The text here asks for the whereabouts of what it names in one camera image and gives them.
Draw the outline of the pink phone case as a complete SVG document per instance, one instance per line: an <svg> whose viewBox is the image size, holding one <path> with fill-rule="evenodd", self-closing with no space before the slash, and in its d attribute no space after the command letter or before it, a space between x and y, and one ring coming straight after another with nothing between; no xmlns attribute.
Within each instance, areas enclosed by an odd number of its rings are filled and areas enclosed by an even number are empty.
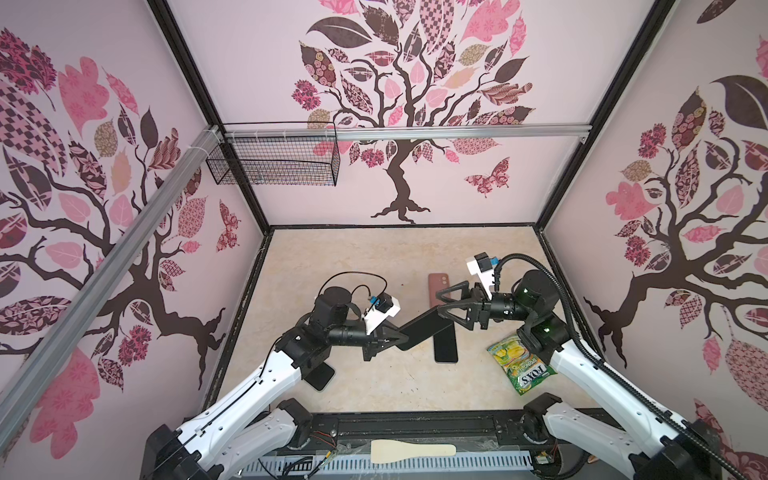
<svg viewBox="0 0 768 480"><path fill-rule="evenodd" d="M446 273L430 273L427 276L429 307L433 308L443 304L438 298L438 293L450 286L449 276Z"/></svg>

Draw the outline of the black phone case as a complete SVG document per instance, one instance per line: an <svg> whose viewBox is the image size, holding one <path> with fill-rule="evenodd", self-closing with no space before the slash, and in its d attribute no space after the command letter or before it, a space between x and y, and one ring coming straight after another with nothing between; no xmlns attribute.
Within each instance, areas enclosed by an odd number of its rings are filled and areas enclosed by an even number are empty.
<svg viewBox="0 0 768 480"><path fill-rule="evenodd" d="M455 331L454 323L442 319L438 315L436 307L430 308L407 322L400 329L409 336L409 341L406 344L398 346L403 351L410 350L445 329Z"/></svg>

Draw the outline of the purple smartphone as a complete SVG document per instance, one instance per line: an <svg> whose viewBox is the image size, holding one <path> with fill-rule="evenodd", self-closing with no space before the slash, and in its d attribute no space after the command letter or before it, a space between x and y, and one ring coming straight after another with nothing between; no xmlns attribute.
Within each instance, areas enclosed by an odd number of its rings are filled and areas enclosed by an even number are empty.
<svg viewBox="0 0 768 480"><path fill-rule="evenodd" d="M445 329L432 337L436 363L455 364L458 362L458 348L454 330Z"/></svg>

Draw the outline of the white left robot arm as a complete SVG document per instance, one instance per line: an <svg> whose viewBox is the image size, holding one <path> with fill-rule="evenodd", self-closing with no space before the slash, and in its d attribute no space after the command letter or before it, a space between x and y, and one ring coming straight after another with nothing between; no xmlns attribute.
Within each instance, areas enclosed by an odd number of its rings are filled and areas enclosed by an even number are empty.
<svg viewBox="0 0 768 480"><path fill-rule="evenodd" d="M386 292L362 309L349 290L326 288L245 380L180 427L161 425L148 437L140 478L233 479L272 451L304 446L313 416L284 394L301 382L323 390L335 374L326 362L335 346L358 347L369 361L404 343L391 322L400 310Z"/></svg>

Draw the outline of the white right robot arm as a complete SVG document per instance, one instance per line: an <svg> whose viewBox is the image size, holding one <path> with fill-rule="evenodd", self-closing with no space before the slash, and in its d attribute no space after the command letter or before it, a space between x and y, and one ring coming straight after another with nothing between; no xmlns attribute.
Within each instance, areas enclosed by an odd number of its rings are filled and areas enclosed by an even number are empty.
<svg viewBox="0 0 768 480"><path fill-rule="evenodd" d="M616 421L611 426L579 413L552 394L526 406L531 427L606 462L629 479L719 479L719 437L706 422L689 422L640 392L597 358L576 335L572 312L554 313L566 299L547 270L528 271L510 293L468 282L438 292L440 315L465 328L490 320L520 320L517 335L529 352L566 376Z"/></svg>

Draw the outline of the black smartphone on table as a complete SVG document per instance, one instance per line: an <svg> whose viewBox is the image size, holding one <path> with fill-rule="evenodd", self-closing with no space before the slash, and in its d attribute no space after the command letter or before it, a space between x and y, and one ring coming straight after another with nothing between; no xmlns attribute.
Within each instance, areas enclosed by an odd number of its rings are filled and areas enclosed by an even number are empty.
<svg viewBox="0 0 768 480"><path fill-rule="evenodd" d="M314 390L321 392L333 379L335 373L336 371L333 367L328 365L326 362L323 362L311 370L307 375L305 375L303 379Z"/></svg>

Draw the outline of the green candy bag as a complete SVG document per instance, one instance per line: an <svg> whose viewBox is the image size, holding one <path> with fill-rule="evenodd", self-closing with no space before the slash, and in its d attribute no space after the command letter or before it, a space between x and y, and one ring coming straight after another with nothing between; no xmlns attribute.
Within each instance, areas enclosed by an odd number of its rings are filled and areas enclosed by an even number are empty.
<svg viewBox="0 0 768 480"><path fill-rule="evenodd" d="M531 353L516 334L490 345L486 351L502 368L519 395L525 395L556 375L556 371Z"/></svg>

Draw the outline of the beige wooden spatula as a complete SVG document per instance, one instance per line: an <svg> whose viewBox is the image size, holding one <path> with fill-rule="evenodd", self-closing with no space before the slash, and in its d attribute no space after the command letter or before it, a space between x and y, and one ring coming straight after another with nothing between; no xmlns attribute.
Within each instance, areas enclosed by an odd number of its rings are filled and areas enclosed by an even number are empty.
<svg viewBox="0 0 768 480"><path fill-rule="evenodd" d="M370 460L376 465L416 458L451 457L456 453L457 448L453 444L408 443L389 439L376 439L370 444Z"/></svg>

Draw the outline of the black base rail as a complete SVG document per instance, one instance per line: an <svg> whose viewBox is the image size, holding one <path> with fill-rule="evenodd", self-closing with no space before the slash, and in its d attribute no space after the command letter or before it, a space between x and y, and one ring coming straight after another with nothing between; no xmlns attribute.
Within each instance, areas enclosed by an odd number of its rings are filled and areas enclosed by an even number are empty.
<svg viewBox="0 0 768 480"><path fill-rule="evenodd" d="M555 444L570 443L594 454L615 469L626 468L631 479L677 479L669 455L670 436L648 454L627 430L616 428L600 409L573 409L545 394L521 410L309 413L294 399L258 416L225 442L220 452L205 452L167 426L147 440L141 476L144 479L230 479L264 454L291 450L306 454L311 444L340 450L340 442L360 443L401 439L472 439L493 437L501 446L515 446L535 458Z"/></svg>

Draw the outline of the aluminium rail back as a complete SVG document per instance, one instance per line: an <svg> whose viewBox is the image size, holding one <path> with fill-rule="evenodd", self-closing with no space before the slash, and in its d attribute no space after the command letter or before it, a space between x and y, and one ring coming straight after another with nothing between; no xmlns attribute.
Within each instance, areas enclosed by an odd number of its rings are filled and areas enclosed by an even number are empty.
<svg viewBox="0 0 768 480"><path fill-rule="evenodd" d="M373 141L415 139L464 139L464 138L534 138L577 137L586 138L592 127L587 124L520 124L520 125L470 125L443 127L376 127L376 128L273 128L231 130L227 139L279 139L312 141Z"/></svg>

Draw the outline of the aluminium rail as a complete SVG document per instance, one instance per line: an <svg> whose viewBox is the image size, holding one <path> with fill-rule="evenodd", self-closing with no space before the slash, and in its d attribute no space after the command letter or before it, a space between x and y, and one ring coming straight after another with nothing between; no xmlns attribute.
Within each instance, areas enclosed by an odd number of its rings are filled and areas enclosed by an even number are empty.
<svg viewBox="0 0 768 480"><path fill-rule="evenodd" d="M6 447L34 409L42 394L99 316L101 308L182 193L187 182L220 141L220 128L205 127L187 148L181 164L142 208L136 220L79 290L63 317L42 338L1 392L1 446Z"/></svg>
<svg viewBox="0 0 768 480"><path fill-rule="evenodd" d="M312 141L373 141L415 139L464 139L464 138L534 138L577 137L586 138L592 127L587 124L520 124L520 125L470 125L443 127L376 127L376 128L273 128L231 130L227 139L279 139Z"/></svg>

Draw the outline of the aluminium rail left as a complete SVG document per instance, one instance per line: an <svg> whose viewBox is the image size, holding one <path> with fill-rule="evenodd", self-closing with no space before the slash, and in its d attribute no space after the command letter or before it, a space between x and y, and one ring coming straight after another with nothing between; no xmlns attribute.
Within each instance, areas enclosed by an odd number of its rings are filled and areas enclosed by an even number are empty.
<svg viewBox="0 0 768 480"><path fill-rule="evenodd" d="M79 290L63 317L42 338L1 392L1 446L6 447L34 409L42 394L99 316L101 308L182 193L187 182L220 141L220 128L205 127L187 148L181 164L142 208L136 220Z"/></svg>

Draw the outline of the black vertical frame post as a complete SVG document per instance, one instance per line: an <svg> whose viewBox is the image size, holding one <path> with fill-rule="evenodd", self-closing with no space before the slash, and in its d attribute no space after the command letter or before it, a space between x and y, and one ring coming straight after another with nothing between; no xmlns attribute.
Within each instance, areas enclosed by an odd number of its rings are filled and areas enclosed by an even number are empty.
<svg viewBox="0 0 768 480"><path fill-rule="evenodd" d="M170 3L166 0L148 0L147 4L166 40L166 43L170 47L176 63L186 80L204 120L208 125L215 126L221 135L224 136L227 133L224 122L221 119L213 98L172 12ZM224 147L224 157L228 162L232 177L240 188L260 232L264 235L269 234L271 225L267 220L252 186L247 182L240 159L237 157L237 154L227 140L221 140L220 143Z"/></svg>

